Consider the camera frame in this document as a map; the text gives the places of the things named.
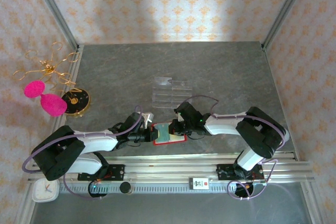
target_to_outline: gray tabletop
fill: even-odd
[[[91,95],[81,118],[68,117],[77,131],[101,131],[124,120],[141,105],[154,113],[154,122],[175,118],[173,109],[152,107],[154,77],[191,81],[193,94],[220,99],[215,113],[232,114],[257,106],[286,126],[273,78],[259,42],[175,42],[159,44],[84,46],[77,87]],[[207,113],[212,100],[199,98],[193,106]],[[125,147],[111,156],[239,153],[240,136],[217,135],[180,144]],[[282,151],[294,151],[291,141]]]
[[[114,194],[92,202],[60,194],[36,204],[31,223],[309,224],[308,216],[300,184],[290,183],[269,184],[249,201],[227,194]]]

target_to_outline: white alarm clock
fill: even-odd
[[[33,201],[42,203],[55,200],[59,194],[59,181],[41,178],[34,183]]]

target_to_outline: metal frame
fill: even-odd
[[[188,155],[164,155],[164,156],[129,156],[108,157],[109,164],[124,164],[124,181],[135,184],[183,184],[188,183],[189,178],[209,178],[212,184],[221,184],[218,180],[216,165],[232,164],[239,154],[188,154]],[[270,183],[312,182],[313,173],[309,162],[298,162],[293,153],[276,153],[274,158],[278,164],[272,174]],[[262,165],[264,174],[269,175],[272,163]],[[31,174],[29,182],[43,178],[42,173]],[[77,181],[77,174],[67,174],[66,181]],[[106,184],[120,184],[119,181],[104,182]]]
[[[80,53],[80,58],[78,61],[73,62],[69,66],[68,73],[71,74],[72,76],[72,81],[75,82],[78,74],[78,69],[79,69],[79,64],[81,60],[81,55],[83,53],[83,45],[80,45],[78,49],[76,48],[76,51]],[[63,92],[69,91],[70,88],[68,86],[65,86],[63,89]],[[62,116],[58,116],[57,118],[54,119],[53,121],[53,126],[50,129],[50,133],[54,132],[56,129],[61,127],[62,125],[65,124],[66,121],[66,116],[63,114]],[[30,162],[28,164],[28,168],[32,169],[34,167],[34,163]],[[28,183],[25,189],[25,193],[23,195],[21,204],[19,206],[17,215],[15,217],[15,224],[27,224],[30,223],[30,220],[33,215],[34,207],[35,207],[35,202],[32,200],[32,193],[33,193],[33,185],[32,183]]]
[[[268,61],[267,52],[265,50],[264,50],[264,55],[265,55],[266,60]],[[277,90],[277,93],[278,93],[278,97],[279,97],[279,100],[280,100],[282,111],[284,112],[285,120],[287,122],[288,117],[287,117],[287,115],[286,115],[286,113],[283,109],[282,100],[281,100],[281,96],[279,95],[278,87],[276,85],[275,85],[275,87],[276,87],[276,90]],[[295,159],[300,160],[300,155],[297,152],[295,139],[293,139],[293,137],[292,137],[293,134],[291,132],[291,129],[288,128],[288,131],[291,135],[291,140],[293,142],[293,146],[294,146],[294,150],[295,150],[295,152],[293,154],[295,155]],[[321,203],[320,196],[316,194],[318,190],[317,190],[317,187],[315,186],[314,182],[309,182],[309,181],[301,182],[301,187],[302,187],[303,196],[304,196],[304,199],[306,201],[307,208],[308,208],[309,215],[310,215],[312,223],[316,223],[316,224],[318,224],[318,223],[328,223],[326,221],[326,219],[327,219],[326,214],[321,207],[321,206],[323,206],[323,204]]]
[[[261,44],[261,47],[265,51],[267,47],[271,44],[278,30],[280,29],[282,23],[284,22],[287,14],[291,10],[295,0],[286,0],[283,4],[278,16],[276,17],[270,31],[268,32],[265,41]]]
[[[46,4],[48,5],[50,11],[52,12],[55,20],[57,21],[58,25],[62,29],[65,37],[67,38],[68,42],[71,44],[71,46],[74,48],[74,50],[78,49],[78,43],[76,42],[76,39],[74,38],[67,22],[65,21],[62,13],[60,12],[59,8],[56,5],[55,0],[44,0]]]
[[[119,184],[98,184],[96,188],[92,188],[91,192],[105,193],[105,194],[122,194]],[[79,183],[68,184],[71,191],[77,194],[87,194],[88,185]],[[220,194],[227,192],[227,183],[209,184],[209,190],[193,190],[190,189],[188,183],[178,184],[164,184],[164,183],[146,183],[146,184],[132,184],[130,194]],[[237,189],[236,184],[232,183],[229,186],[229,191],[234,193]],[[69,194],[68,190],[63,184],[59,189],[61,194]]]

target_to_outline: wallpaper wall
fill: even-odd
[[[1,0],[0,17],[0,223],[5,224],[14,222],[25,189],[22,162],[51,127],[39,99],[23,95],[24,86],[41,75],[15,81],[12,74],[39,67],[24,58],[29,49],[50,57],[50,45],[62,41],[64,48],[55,55],[57,59],[72,50],[43,0]],[[60,67],[68,69],[65,62]]]
[[[297,0],[268,57],[299,155],[336,220],[336,0]]]
[[[55,0],[80,44],[263,41],[285,0]]]

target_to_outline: cable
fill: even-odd
[[[265,123],[265,124],[267,124],[268,126],[272,127],[272,128],[273,128],[273,129],[274,129],[274,130],[281,136],[281,138],[282,138],[281,144],[279,145],[279,147],[277,148],[277,150],[279,150],[280,148],[282,148],[282,147],[284,146],[284,144],[286,143],[285,135],[283,134],[283,132],[281,132],[281,130],[278,129],[275,125],[273,125],[272,123],[270,123],[270,122],[268,122],[268,121],[266,121],[266,120],[264,120],[264,119],[262,119],[262,118],[258,118],[258,117],[256,117],[256,116],[252,116],[252,115],[223,115],[223,116],[216,116],[216,115],[214,114],[214,112],[213,112],[213,109],[214,109],[214,107],[215,107],[217,104],[219,104],[219,99],[210,97],[210,96],[208,96],[208,95],[202,95],[202,94],[199,94],[199,95],[193,95],[193,96],[187,98],[186,100],[184,100],[183,102],[186,102],[186,101],[188,101],[188,100],[190,100],[190,99],[192,99],[192,98],[196,98],[196,97],[205,97],[205,98],[210,98],[210,99],[216,101],[216,102],[214,103],[214,105],[212,105],[212,107],[211,107],[211,109],[210,109],[210,114],[211,114],[212,117],[214,117],[214,118],[216,118],[216,119],[250,118],[250,119],[259,121],[259,122],[261,122],[261,123]],[[267,178],[267,180],[266,180],[266,185],[267,185],[269,179],[271,178],[272,172],[273,172],[273,170],[274,170],[274,168],[275,168],[275,166],[276,166],[278,160],[277,160],[277,159],[272,159],[272,160],[267,161],[267,162],[263,162],[263,161],[261,161],[260,164],[266,164],[266,163],[269,163],[269,162],[275,162],[275,163],[274,163],[274,165],[273,165],[273,168],[272,168],[271,172],[270,172],[269,175],[268,175],[268,178]],[[233,195],[231,195],[231,194],[229,193],[229,186],[230,186],[230,184],[233,183],[233,182],[236,182],[236,183],[240,184],[240,185],[243,187],[243,189],[246,191],[246,193],[247,193],[247,195],[248,195],[247,198],[238,198],[238,197],[234,197]],[[253,199],[253,198],[259,196],[259,195],[265,190],[265,188],[266,188],[266,186],[264,186],[263,189],[262,189],[258,194],[256,194],[256,195],[254,195],[254,196],[251,197],[249,191],[248,191],[247,188],[246,188],[246,186],[245,186],[244,184],[242,184],[241,182],[237,181],[237,180],[232,180],[232,181],[230,181],[230,182],[227,184],[227,187],[226,187],[228,194],[229,194],[232,198],[234,198],[234,199],[239,199],[239,200],[242,200],[242,199]]]
[[[236,118],[250,118],[250,119],[253,119],[253,120],[256,120],[256,121],[259,121],[261,123],[265,123],[267,124],[268,126],[272,127],[282,138],[282,141],[281,141],[281,144],[280,146],[277,148],[277,150],[279,150],[280,148],[282,148],[284,146],[284,144],[286,143],[286,139],[285,139],[285,136],[283,134],[283,132],[281,132],[280,129],[278,129],[275,125],[273,125],[272,123],[266,121],[265,119],[262,119],[262,118],[258,118],[256,116],[252,116],[252,115],[222,115],[222,116],[216,116],[213,112],[213,109],[214,107],[219,104],[219,99],[216,99],[216,98],[213,98],[213,97],[210,97],[208,95],[203,95],[203,94],[197,94],[197,95],[193,95],[189,98],[187,98],[186,100],[184,100],[183,102],[186,102],[192,98],[196,98],[196,97],[205,97],[205,98],[210,98],[214,101],[216,101],[214,103],[214,105],[212,105],[211,109],[210,109],[210,115],[216,119],[236,119]]]
[[[203,139],[203,138],[205,137],[205,135],[203,135],[203,136],[200,137],[200,138],[192,138],[192,137],[190,137],[190,136],[188,136],[188,135],[187,135],[187,137],[190,138],[191,140],[200,140],[200,139]]]
[[[89,192],[89,195],[90,195],[92,198],[100,198],[100,199],[102,199],[102,198],[105,197],[107,194],[101,194],[99,188],[98,188],[98,193],[93,194],[93,193],[91,192],[91,185],[92,185],[92,183],[96,183],[96,182],[98,182],[98,181],[93,180],[93,181],[91,181],[91,182],[89,183],[89,185],[88,185],[88,192]]]
[[[271,178],[271,175],[272,175],[272,173],[273,173],[273,170],[274,170],[276,164],[278,163],[278,160],[277,160],[277,159],[272,159],[272,160],[263,162],[263,164],[267,164],[267,163],[270,163],[270,162],[274,162],[274,165],[273,165],[273,167],[272,167],[272,169],[271,169],[271,171],[270,171],[270,173],[269,173],[269,175],[268,175],[268,177],[267,177],[267,179],[266,179],[266,186],[267,186],[268,181],[269,181],[270,178]],[[246,192],[247,195],[248,195],[247,198],[243,198],[243,197],[235,197],[235,196],[233,196],[233,195],[229,192],[229,186],[230,186],[231,183],[233,183],[233,182],[236,182],[236,183],[240,184],[240,185],[245,189],[245,192]],[[266,186],[264,186],[264,187],[262,188],[262,190],[261,190],[259,193],[257,193],[256,195],[251,196],[250,193],[249,193],[249,191],[247,190],[246,186],[245,186],[243,183],[241,183],[241,182],[239,182],[239,181],[237,181],[237,180],[231,180],[231,181],[227,184],[227,186],[226,186],[226,190],[227,190],[227,193],[230,195],[230,197],[233,198],[233,199],[249,200],[249,199],[256,198],[256,197],[258,197],[260,194],[262,194],[263,191],[266,189]]]
[[[65,180],[65,174],[63,175],[63,184],[64,184],[65,188],[68,190],[69,193],[71,193],[72,195],[75,195],[75,196],[77,196],[79,198],[82,198],[82,199],[85,199],[85,200],[97,200],[97,199],[101,200],[101,197],[99,197],[99,198],[91,198],[91,197],[86,197],[86,196],[83,196],[83,195],[80,195],[80,194],[76,194],[73,191],[71,191],[70,187],[67,185],[67,182]]]
[[[140,147],[140,145],[141,145],[141,142],[139,142],[138,145],[129,145],[129,144],[127,144],[127,146],[129,146],[129,147]]]
[[[137,108],[140,108],[140,114],[139,114],[139,118],[137,119],[137,121],[127,130],[120,132],[120,133],[116,133],[116,134],[106,134],[106,133],[88,133],[88,134],[73,134],[73,135],[68,135],[68,136],[63,136],[60,138],[57,138],[55,140],[50,141],[49,143],[47,143],[46,145],[42,146],[41,148],[39,148],[38,150],[34,151],[22,164],[22,170],[26,173],[38,173],[41,172],[41,170],[28,170],[26,168],[26,165],[28,164],[28,162],[30,160],[32,160],[37,154],[39,154],[40,152],[42,152],[43,150],[45,150],[46,148],[52,146],[53,144],[56,144],[60,141],[72,138],[72,137],[97,137],[97,136],[109,136],[109,137],[115,137],[115,136],[120,136],[123,135],[127,132],[130,132],[132,129],[134,129],[136,127],[136,125],[140,122],[141,117],[142,117],[142,107],[137,105],[135,107],[135,111]]]
[[[73,135],[68,135],[68,136],[63,136],[63,137],[60,137],[60,138],[57,138],[55,140],[52,140],[51,142],[49,142],[48,144],[42,146],[41,148],[39,148],[38,150],[34,151],[22,164],[22,170],[26,173],[38,173],[40,172],[41,170],[29,170],[26,168],[26,165],[28,164],[28,162],[30,160],[32,160],[37,154],[39,154],[40,152],[42,152],[43,150],[45,150],[46,148],[50,147],[51,145],[53,144],[56,144],[60,141],[63,141],[63,140],[66,140],[66,139],[69,139],[69,138],[72,138],[72,137],[90,137],[90,136],[94,136],[94,137],[97,137],[97,136],[110,136],[110,137],[115,137],[115,136],[120,136],[120,135],[123,135],[127,132],[130,132],[132,129],[134,129],[136,127],[136,125],[140,122],[141,120],[141,117],[142,117],[142,107],[137,105],[135,107],[135,111],[137,108],[140,108],[140,114],[139,114],[139,118],[137,119],[137,121],[130,127],[128,128],[127,130],[123,131],[123,132],[120,132],[120,133],[116,133],[116,134],[105,134],[105,133],[89,133],[89,134],[73,134]],[[65,174],[63,175],[63,183],[64,183],[64,186],[65,188],[72,194],[72,195],[75,195],[77,197],[80,197],[82,199],[86,199],[86,200],[97,200],[97,199],[101,199],[101,198],[89,198],[89,197],[86,197],[86,196],[82,196],[80,194],[76,194],[74,193],[73,191],[71,191],[71,189],[68,187],[67,183],[66,183],[66,180],[65,180]]]

